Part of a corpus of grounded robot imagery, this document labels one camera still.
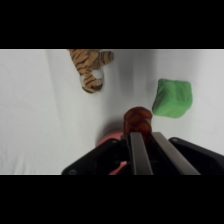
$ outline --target white surface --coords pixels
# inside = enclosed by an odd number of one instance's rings
[[[60,174],[135,106],[152,108],[160,78],[192,83],[181,119],[154,131],[224,155],[224,50],[113,50],[101,93],[88,95],[67,50],[0,50],[0,174]]]

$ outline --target orange striped fur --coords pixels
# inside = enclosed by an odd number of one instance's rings
[[[112,62],[114,54],[110,51],[100,52],[100,49],[68,50],[80,74],[83,89],[90,94],[99,92],[103,87],[103,77],[102,79],[96,78],[92,72]]]

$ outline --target stuffed tiger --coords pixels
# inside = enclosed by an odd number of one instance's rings
[[[110,51],[100,49],[68,49],[73,63],[80,74],[83,90],[87,93],[99,92],[103,87],[103,73],[100,68],[114,59]]]

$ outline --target red object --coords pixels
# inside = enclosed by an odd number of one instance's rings
[[[151,140],[152,113],[144,107],[135,107],[124,116],[124,135],[129,136],[131,132],[142,133],[146,147]]]
[[[121,136],[123,135],[123,132],[114,132],[114,133],[110,133],[109,135],[107,135],[106,137],[104,137],[98,144],[97,147],[102,145],[104,142],[106,142],[109,139],[117,139],[120,141]]]

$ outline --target green object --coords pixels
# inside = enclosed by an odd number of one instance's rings
[[[193,103],[192,88],[189,82],[159,80],[153,114],[170,118],[180,118]]]

